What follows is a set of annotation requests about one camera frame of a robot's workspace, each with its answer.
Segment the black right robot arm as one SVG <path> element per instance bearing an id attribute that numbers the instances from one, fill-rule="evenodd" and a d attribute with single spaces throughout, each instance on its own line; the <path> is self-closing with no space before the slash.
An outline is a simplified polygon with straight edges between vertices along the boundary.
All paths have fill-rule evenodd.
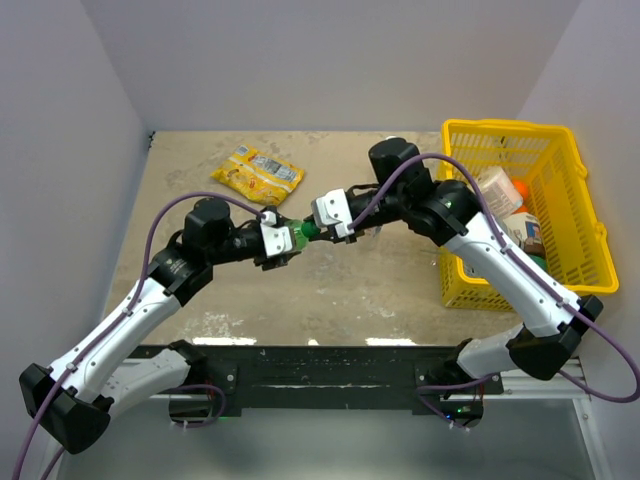
<path id="1" fill-rule="evenodd" d="M 374 185 L 336 189 L 316 198 L 311 220 L 321 239 L 351 242 L 364 230 L 403 221 L 473 268 L 520 315 L 523 324 L 484 339 L 463 341 L 425 375 L 428 385 L 469 392 L 481 378 L 520 369 L 538 380 L 553 378 L 573 356 L 603 305 L 554 281 L 485 214 L 485 201 L 458 180 L 436 181 L 400 137 L 368 152 Z"/>

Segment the small labelled clear bottle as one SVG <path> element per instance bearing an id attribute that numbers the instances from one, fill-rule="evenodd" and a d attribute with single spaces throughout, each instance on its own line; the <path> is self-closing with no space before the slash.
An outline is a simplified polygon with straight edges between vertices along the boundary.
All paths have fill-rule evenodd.
<path id="1" fill-rule="evenodd" d="M 370 228 L 364 229 L 362 231 L 361 239 L 363 239 L 363 240 L 374 240 L 380 235 L 382 229 L 383 229 L 382 226 L 374 226 L 374 227 L 370 227 Z"/>

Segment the yellow snack bag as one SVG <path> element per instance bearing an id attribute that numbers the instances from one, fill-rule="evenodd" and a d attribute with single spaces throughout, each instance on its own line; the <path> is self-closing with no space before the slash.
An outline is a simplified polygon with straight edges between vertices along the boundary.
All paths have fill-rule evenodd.
<path id="1" fill-rule="evenodd" d="M 305 170 L 241 144 L 212 173 L 211 177 L 263 206 L 279 206 L 298 187 Z"/>

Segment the green plastic bottle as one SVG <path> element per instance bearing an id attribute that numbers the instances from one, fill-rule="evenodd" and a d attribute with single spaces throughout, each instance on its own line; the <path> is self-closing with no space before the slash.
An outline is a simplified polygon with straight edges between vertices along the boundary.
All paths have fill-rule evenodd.
<path id="1" fill-rule="evenodd" d="M 285 222 L 285 226 L 289 229 L 292 237 L 293 249 L 300 252 L 306 248 L 310 239 L 307 239 L 301 232 L 300 226 L 304 220 L 290 219 Z"/>

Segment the green bottle cap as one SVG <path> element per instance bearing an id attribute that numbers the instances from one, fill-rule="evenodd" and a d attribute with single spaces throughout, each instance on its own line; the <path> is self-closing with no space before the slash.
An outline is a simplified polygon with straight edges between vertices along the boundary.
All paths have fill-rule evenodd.
<path id="1" fill-rule="evenodd" d="M 300 226 L 300 230 L 307 239 L 311 239 L 321 233 L 321 229 L 313 221 L 304 221 Z"/>

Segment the orange ball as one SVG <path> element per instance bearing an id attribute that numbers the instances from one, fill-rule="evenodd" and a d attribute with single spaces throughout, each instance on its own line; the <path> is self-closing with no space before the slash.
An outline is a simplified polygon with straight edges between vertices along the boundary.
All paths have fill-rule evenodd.
<path id="1" fill-rule="evenodd" d="M 513 184 L 515 190 L 518 192 L 518 194 L 520 195 L 520 197 L 522 199 L 521 206 L 525 207 L 526 201 L 529 198 L 529 189 L 528 189 L 527 185 L 524 182 L 522 182 L 520 180 L 516 180 L 516 179 L 512 180 L 512 184 Z"/>

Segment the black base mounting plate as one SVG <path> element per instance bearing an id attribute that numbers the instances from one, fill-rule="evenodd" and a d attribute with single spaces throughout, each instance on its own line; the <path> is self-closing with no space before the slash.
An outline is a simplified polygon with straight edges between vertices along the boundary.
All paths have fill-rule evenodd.
<path id="1" fill-rule="evenodd" d="M 248 409 L 396 410 L 416 415 L 441 407 L 454 419 L 478 420 L 481 402 L 503 393 L 493 375 L 459 391 L 427 390 L 454 350 L 423 346 L 193 346 L 175 342 L 196 361 L 185 385 L 170 390 L 172 419 Z"/>

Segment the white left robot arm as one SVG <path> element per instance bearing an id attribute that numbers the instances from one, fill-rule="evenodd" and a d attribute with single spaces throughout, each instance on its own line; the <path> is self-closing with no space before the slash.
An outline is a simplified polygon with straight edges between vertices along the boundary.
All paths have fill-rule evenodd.
<path id="1" fill-rule="evenodd" d="M 154 235 L 147 235 L 139 279 L 117 308 L 66 354 L 47 366 L 31 364 L 19 377 L 30 428 L 43 428 L 67 453 L 87 450 L 117 414 L 162 390 L 196 392 L 205 385 L 207 368 L 184 341 L 164 348 L 129 378 L 116 371 L 156 326 L 212 281 L 214 266 L 250 260 L 263 270 L 278 268 L 318 232 L 311 220 L 212 192 L 180 196 L 161 211 L 186 199 L 195 204 L 163 249 L 153 253 Z M 235 225 L 235 204 L 252 219 Z"/>

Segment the green can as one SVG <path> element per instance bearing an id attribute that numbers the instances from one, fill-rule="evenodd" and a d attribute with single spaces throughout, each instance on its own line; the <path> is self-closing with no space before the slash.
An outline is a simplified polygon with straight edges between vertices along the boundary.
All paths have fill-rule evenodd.
<path id="1" fill-rule="evenodd" d="M 538 255 L 534 255 L 534 254 L 529 254 L 528 257 L 543 271 L 547 272 L 548 271 L 548 266 L 547 266 L 547 262 L 546 259 L 544 257 L 538 256 Z"/>

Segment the yellow plastic basket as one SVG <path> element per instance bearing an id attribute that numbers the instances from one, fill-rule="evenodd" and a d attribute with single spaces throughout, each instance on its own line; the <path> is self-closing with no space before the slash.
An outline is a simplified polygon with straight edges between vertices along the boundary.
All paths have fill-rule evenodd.
<path id="1" fill-rule="evenodd" d="M 473 177 L 498 166 L 527 186 L 525 205 L 540 221 L 552 278 L 580 296 L 618 291 L 608 233 L 596 217 L 571 130 L 520 120 L 449 119 L 441 136 L 443 153 Z"/>

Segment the orange white carton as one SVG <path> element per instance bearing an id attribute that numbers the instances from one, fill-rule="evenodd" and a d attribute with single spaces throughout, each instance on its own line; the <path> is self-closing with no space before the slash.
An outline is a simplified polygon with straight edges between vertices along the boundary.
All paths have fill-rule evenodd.
<path id="1" fill-rule="evenodd" d="M 541 226 L 538 219 L 528 212 L 514 213 L 504 219 L 511 240 L 526 254 L 546 258 Z"/>

